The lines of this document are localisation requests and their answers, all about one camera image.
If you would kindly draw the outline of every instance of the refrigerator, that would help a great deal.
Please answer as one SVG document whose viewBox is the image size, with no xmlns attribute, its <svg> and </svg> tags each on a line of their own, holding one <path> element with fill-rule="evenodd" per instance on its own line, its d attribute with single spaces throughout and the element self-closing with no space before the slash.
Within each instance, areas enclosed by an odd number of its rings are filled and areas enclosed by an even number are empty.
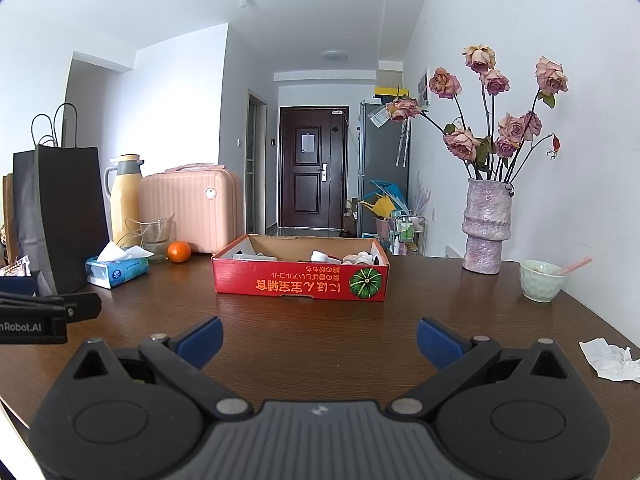
<svg viewBox="0 0 640 480">
<path fill-rule="evenodd" d="M 408 200 L 407 190 L 409 187 L 409 156 L 407 156 L 406 167 L 402 166 L 404 161 L 404 144 L 400 163 L 396 166 L 398 156 L 398 144 L 402 131 L 402 123 L 397 121 L 387 121 L 379 128 L 371 122 L 369 114 L 380 105 L 361 104 L 360 105 L 360 164 L 358 170 L 358 199 L 362 200 L 376 186 L 369 181 L 386 180 L 393 184 L 398 184 L 400 191 Z M 374 203 L 375 198 L 367 199 L 369 203 Z M 358 237 L 363 233 L 376 233 L 376 218 L 373 213 L 362 204 L 358 204 Z"/>
</svg>

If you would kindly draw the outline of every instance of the ceramic vase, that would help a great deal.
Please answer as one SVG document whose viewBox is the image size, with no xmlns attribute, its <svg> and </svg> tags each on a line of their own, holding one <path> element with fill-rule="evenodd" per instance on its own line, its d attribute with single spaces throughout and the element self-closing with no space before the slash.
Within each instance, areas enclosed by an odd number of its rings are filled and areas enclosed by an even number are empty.
<svg viewBox="0 0 640 480">
<path fill-rule="evenodd" d="M 502 242 L 511 238 L 513 187 L 495 180 L 469 179 L 466 194 L 466 253 L 462 266 L 481 274 L 497 274 L 502 261 Z"/>
</svg>

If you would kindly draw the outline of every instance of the brown door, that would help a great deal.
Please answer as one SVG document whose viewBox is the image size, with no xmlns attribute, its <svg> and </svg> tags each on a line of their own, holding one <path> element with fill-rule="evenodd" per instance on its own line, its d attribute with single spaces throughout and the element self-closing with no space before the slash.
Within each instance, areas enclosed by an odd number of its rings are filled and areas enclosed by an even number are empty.
<svg viewBox="0 0 640 480">
<path fill-rule="evenodd" d="M 281 108 L 281 227 L 341 228 L 348 110 Z"/>
</svg>

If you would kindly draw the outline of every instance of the green pumpkin image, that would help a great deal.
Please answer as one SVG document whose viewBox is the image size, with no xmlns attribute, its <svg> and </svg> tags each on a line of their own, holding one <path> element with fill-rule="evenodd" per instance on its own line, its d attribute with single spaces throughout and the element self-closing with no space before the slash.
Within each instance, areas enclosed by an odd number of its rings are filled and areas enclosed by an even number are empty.
<svg viewBox="0 0 640 480">
<path fill-rule="evenodd" d="M 382 274 L 366 267 L 356 272 L 349 280 L 349 288 L 354 296 L 366 300 L 375 296 L 382 286 Z"/>
</svg>

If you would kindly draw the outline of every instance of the wooden table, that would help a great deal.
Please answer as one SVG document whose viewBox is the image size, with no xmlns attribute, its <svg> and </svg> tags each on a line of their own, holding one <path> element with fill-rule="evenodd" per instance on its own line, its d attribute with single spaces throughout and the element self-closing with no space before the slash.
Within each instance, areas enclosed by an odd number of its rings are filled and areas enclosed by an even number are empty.
<svg viewBox="0 0 640 480">
<path fill-rule="evenodd" d="M 146 276 L 102 297 L 98 319 L 68 327 L 61 346 L 0 348 L 0 397 L 27 423 L 55 377 L 90 336 L 135 346 L 151 333 L 175 335 L 210 314 L 225 343 L 205 371 L 260 406 L 264 399 L 378 399 L 382 406 L 435 372 L 415 344 L 415 326 L 433 316 L 461 335 L 487 334 L 505 347 L 539 337 L 558 341 L 581 373 L 611 427 L 599 479 L 640 475 L 640 384 L 599 379 L 579 341 L 596 337 L 638 349 L 593 312 L 561 292 L 551 304 L 523 297 L 518 265 L 497 276 L 461 268 L 460 260 L 393 257 L 386 301 L 320 301 L 216 294 L 209 258 L 157 264 Z"/>
</svg>

